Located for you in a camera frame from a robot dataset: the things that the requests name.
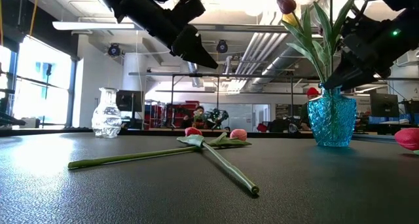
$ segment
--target clear glass vase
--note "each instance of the clear glass vase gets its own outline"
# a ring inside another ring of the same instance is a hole
[[[340,94],[340,87],[326,90],[308,102],[308,116],[317,145],[347,147],[354,133],[356,100]]]
[[[92,128],[98,138],[115,138],[122,124],[117,107],[117,89],[100,88],[101,96],[98,107],[93,112]]]

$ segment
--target black table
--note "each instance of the black table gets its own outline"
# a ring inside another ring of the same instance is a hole
[[[0,138],[0,223],[418,223],[419,157],[396,144],[250,138],[208,152],[67,170],[69,161],[183,146],[175,137],[91,133]]]

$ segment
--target yellow tulip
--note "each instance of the yellow tulip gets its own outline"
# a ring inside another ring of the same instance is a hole
[[[299,25],[298,21],[295,19],[294,14],[283,14],[282,20],[287,22],[288,24],[291,24],[294,27],[297,27]]]

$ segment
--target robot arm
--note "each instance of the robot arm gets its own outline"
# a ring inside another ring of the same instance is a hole
[[[419,44],[419,0],[383,0],[391,9],[405,9],[394,20],[375,21],[355,6],[355,18],[347,18],[343,37],[341,63],[325,83],[330,89],[342,85],[342,90],[375,82],[375,74],[382,78],[391,75],[394,61]]]
[[[99,0],[114,12],[117,22],[129,17],[135,24],[165,44],[173,56],[210,68],[218,64],[204,49],[198,30],[188,24],[202,15],[201,0],[179,0],[173,10],[163,9],[156,2],[168,0]]]

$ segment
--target blue glass vase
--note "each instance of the blue glass vase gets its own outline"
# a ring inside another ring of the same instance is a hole
[[[340,94],[340,87],[326,90],[308,102],[308,116],[317,145],[347,147],[354,133],[356,100]]]

